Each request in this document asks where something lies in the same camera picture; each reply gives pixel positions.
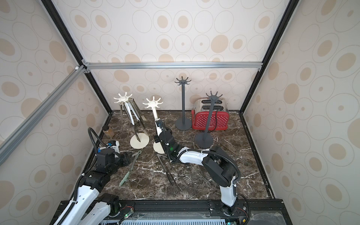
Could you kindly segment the red polka dot toaster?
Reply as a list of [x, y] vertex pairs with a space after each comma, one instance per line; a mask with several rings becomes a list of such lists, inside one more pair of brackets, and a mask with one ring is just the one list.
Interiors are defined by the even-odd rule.
[[[206, 129], [210, 107], [211, 100], [208, 98], [200, 98], [195, 102], [194, 108], [191, 111], [193, 129]], [[220, 98], [214, 104], [208, 131], [227, 130], [229, 117], [227, 103], [224, 98]]]

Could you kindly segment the diagonal aluminium frame bar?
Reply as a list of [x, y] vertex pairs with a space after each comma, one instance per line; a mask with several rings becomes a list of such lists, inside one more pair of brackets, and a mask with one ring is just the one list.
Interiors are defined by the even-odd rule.
[[85, 72], [81, 65], [73, 70], [62, 83], [27, 117], [24, 122], [1, 145], [1, 164], [3, 164], [18, 145], [27, 137], [40, 120], [49, 112], [56, 102], [64, 95], [73, 82]]

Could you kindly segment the brown spice jar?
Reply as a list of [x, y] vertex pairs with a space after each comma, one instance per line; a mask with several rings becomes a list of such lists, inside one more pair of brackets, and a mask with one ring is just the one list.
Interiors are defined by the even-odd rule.
[[108, 138], [113, 138], [115, 136], [113, 130], [108, 125], [104, 125], [102, 131]]

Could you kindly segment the dark grey rack back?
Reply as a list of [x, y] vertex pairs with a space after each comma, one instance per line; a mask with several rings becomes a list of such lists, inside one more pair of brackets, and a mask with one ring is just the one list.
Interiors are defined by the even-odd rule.
[[177, 129], [185, 131], [189, 130], [192, 127], [191, 120], [186, 117], [185, 114], [185, 85], [188, 85], [190, 83], [189, 78], [183, 78], [181, 77], [181, 80], [178, 78], [176, 79], [179, 86], [181, 86], [181, 106], [182, 106], [182, 116], [175, 122], [175, 126]]

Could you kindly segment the cream utensil rack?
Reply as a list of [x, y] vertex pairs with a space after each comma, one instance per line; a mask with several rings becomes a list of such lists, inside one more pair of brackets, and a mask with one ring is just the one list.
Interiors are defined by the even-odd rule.
[[[160, 103], [159, 101], [161, 100], [161, 98], [159, 98], [158, 100], [155, 99], [155, 97], [153, 97], [152, 100], [149, 100], [149, 99], [146, 99], [148, 102], [147, 103], [143, 103], [144, 105], [146, 105], [146, 109], [147, 108], [151, 108], [152, 109], [152, 113], [153, 113], [153, 116], [154, 116], [154, 122], [155, 120], [157, 120], [159, 117], [158, 117], [158, 114], [157, 114], [157, 111], [156, 111], [156, 108], [159, 108], [159, 105], [162, 104]], [[164, 151], [163, 147], [162, 147], [162, 144], [161, 144], [161, 140], [160, 140], [160, 136], [157, 135], [154, 135], [154, 143], [153, 143], [153, 149], [154, 151], [158, 154], [163, 154], [163, 155], [166, 155], [166, 151]]]
[[125, 112], [134, 130], [134, 135], [130, 139], [130, 146], [134, 149], [143, 149], [150, 141], [145, 128], [143, 114], [132, 98], [132, 94], [128, 95], [127, 92], [125, 92], [124, 95], [120, 93], [118, 95], [118, 97], [113, 98], [116, 100], [114, 103], [120, 105], [121, 113]]

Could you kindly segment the mint green silicone tongs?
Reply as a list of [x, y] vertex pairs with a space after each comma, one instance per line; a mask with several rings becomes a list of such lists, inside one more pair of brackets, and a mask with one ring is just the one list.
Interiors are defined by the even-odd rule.
[[128, 172], [125, 174], [124, 178], [121, 180], [121, 182], [119, 183], [119, 186], [121, 187], [126, 181], [127, 179], [129, 178], [133, 168], [134, 168], [134, 165], [135, 165], [135, 162], [137, 161], [139, 155], [142, 153], [142, 151], [138, 151], [137, 153], [134, 153], [133, 154], [133, 160], [131, 162], [131, 164], [129, 165], [129, 170]]

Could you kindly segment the horizontal aluminium frame bar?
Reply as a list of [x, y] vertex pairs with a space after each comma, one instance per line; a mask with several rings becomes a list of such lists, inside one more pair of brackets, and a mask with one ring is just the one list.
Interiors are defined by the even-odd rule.
[[85, 63], [88, 69], [203, 69], [261, 68], [262, 62], [144, 62], [144, 63]]

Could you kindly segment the slim steel tongs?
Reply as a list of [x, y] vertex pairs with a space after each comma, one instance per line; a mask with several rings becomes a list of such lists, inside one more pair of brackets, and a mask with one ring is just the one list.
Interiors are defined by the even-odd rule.
[[124, 127], [123, 103], [120, 103], [120, 115], [121, 115], [121, 130], [123, 130], [123, 127]]

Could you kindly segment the white handled steel tongs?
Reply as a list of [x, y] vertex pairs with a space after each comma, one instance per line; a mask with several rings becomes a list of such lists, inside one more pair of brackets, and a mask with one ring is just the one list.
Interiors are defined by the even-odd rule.
[[135, 125], [135, 121], [134, 121], [133, 115], [132, 115], [132, 110], [133, 110], [133, 108], [132, 108], [132, 106], [131, 106], [131, 104], [130, 104], [129, 102], [125, 102], [125, 103], [124, 103], [124, 107], [125, 107], [125, 110], [126, 110], [126, 113], [127, 113], [128, 117], [129, 117], [129, 119], [130, 119], [130, 122], [131, 122], [131, 124], [132, 124], [132, 126], [133, 126], [133, 130], [134, 130], [134, 133], [135, 133], [135, 137], [136, 137], [136, 139], [138, 140], [138, 142], [140, 142], [141, 139], [140, 139], [140, 137], [138, 136], [137, 129], [136, 129], [136, 125]]

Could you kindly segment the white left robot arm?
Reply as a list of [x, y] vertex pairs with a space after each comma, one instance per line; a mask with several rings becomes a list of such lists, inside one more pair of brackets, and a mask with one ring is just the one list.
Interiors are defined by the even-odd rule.
[[129, 206], [123, 207], [116, 195], [100, 195], [111, 175], [119, 168], [130, 165], [131, 157], [127, 152], [119, 153], [118, 142], [103, 143], [93, 128], [88, 128], [88, 134], [94, 147], [95, 160], [76, 181], [68, 204], [58, 207], [52, 225], [105, 224], [106, 217], [117, 217], [126, 208], [132, 210]]

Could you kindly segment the black handled steel tongs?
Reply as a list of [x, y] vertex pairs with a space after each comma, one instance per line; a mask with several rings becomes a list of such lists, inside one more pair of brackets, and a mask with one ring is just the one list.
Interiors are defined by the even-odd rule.
[[172, 176], [172, 174], [170, 173], [170, 170], [168, 169], [168, 167], [167, 167], [167, 166], [165, 165], [165, 163], [164, 163], [164, 160], [167, 159], [167, 156], [165, 156], [165, 155], [163, 155], [163, 154], [159, 154], [159, 153], [156, 154], [156, 156], [157, 156], [157, 158], [158, 158], [158, 160], [159, 160], [159, 162], [160, 162], [163, 170], [165, 171], [166, 176], [167, 176], [170, 184], [171, 184], [171, 185], [176, 185], [176, 181], [175, 181], [174, 177]]

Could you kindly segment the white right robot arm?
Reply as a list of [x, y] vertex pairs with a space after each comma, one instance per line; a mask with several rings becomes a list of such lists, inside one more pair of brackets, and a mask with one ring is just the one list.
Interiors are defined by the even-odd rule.
[[236, 187], [241, 173], [236, 162], [227, 153], [218, 146], [198, 150], [180, 145], [175, 141], [170, 130], [154, 135], [154, 141], [161, 144], [172, 163], [203, 166], [215, 183], [219, 185], [222, 211], [227, 216], [235, 213], [238, 202]]

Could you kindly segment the dark grey rack near toaster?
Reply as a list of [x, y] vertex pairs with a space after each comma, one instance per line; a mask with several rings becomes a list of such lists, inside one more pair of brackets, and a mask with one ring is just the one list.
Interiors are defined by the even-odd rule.
[[195, 136], [195, 143], [201, 149], [209, 149], [213, 145], [213, 137], [212, 137], [212, 135], [210, 135], [208, 133], [209, 132], [209, 126], [210, 126], [210, 122], [211, 122], [211, 118], [212, 118], [212, 112], [213, 112], [213, 109], [214, 109], [214, 106], [215, 106], [215, 102], [218, 101], [220, 97], [222, 97], [222, 94], [218, 95], [218, 92], [216, 92], [215, 94], [210, 92], [210, 95], [208, 95], [208, 94], [206, 94], [206, 95], [209, 98], [209, 100], [211, 101], [206, 127], [205, 127], [205, 130], [202, 133], [199, 133], [199, 134], [197, 134]]

